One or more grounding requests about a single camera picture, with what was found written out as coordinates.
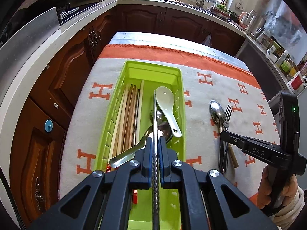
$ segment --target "green vegetable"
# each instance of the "green vegetable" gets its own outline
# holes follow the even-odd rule
[[[219,9],[225,11],[225,12],[228,12],[226,6],[224,4],[217,4],[216,7],[218,7]]]

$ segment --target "table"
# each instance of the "table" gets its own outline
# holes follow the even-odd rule
[[[186,99],[186,162],[195,169],[207,171],[217,165],[219,138],[208,109],[211,99],[225,109],[229,103],[234,106],[230,131],[279,143],[269,105],[242,61],[186,40],[119,32],[102,51],[79,96],[64,146],[60,197],[91,173],[109,99],[129,59],[181,69]],[[226,177],[255,201],[265,164],[238,148],[234,152],[239,167],[228,168]]]
[[[243,61],[234,58],[226,53],[223,53],[221,51],[218,51],[211,47],[207,47],[202,44],[171,36],[138,32],[117,32],[111,39],[109,44],[147,45],[182,50],[189,53],[212,57],[214,59],[224,61],[236,67],[242,68],[246,71],[249,71],[248,67]]]

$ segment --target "ornate cabinet handle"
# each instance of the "ornate cabinet handle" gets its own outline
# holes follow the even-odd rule
[[[38,177],[36,178],[35,187],[36,187],[36,190],[35,190],[34,196],[35,196],[35,200],[37,203],[37,209],[40,211],[41,210],[40,203],[44,202],[44,197],[40,194],[40,191],[39,191]]]
[[[89,31],[88,31],[88,36],[90,37],[90,48],[94,48],[95,42],[94,42],[94,39],[93,39],[93,31],[92,31],[92,28],[89,29]]]
[[[94,28],[94,26],[92,26],[92,30],[93,30],[93,35],[94,35],[94,39],[95,39],[95,46],[98,45],[98,35],[96,34],[96,29]]]

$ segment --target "plastic bag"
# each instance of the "plastic bag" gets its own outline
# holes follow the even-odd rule
[[[211,35],[210,34],[204,39],[202,44],[207,47],[211,47]]]

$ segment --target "wooden cabinet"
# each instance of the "wooden cabinet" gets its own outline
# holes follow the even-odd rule
[[[171,8],[118,5],[119,31],[163,34],[196,43],[211,35],[211,47],[235,56],[244,37],[209,19]]]
[[[79,31],[60,49],[30,92],[35,103],[66,130],[93,66],[88,29]]]
[[[118,31],[163,34],[165,11],[150,5],[118,5]]]
[[[91,47],[93,62],[97,60],[102,49],[109,44],[117,32],[116,7],[108,10],[90,23],[89,37],[94,41]]]
[[[115,16],[111,9],[76,33],[43,70],[23,106],[11,148],[10,187],[26,226],[58,201],[66,131],[94,62],[117,31]]]
[[[30,98],[16,126],[10,156],[10,188],[26,226],[58,201],[59,165],[66,131]]]
[[[209,34],[211,21],[176,9],[166,9],[164,35],[201,43]]]
[[[215,23],[211,30],[211,47],[221,52],[235,56],[245,38],[234,31]]]

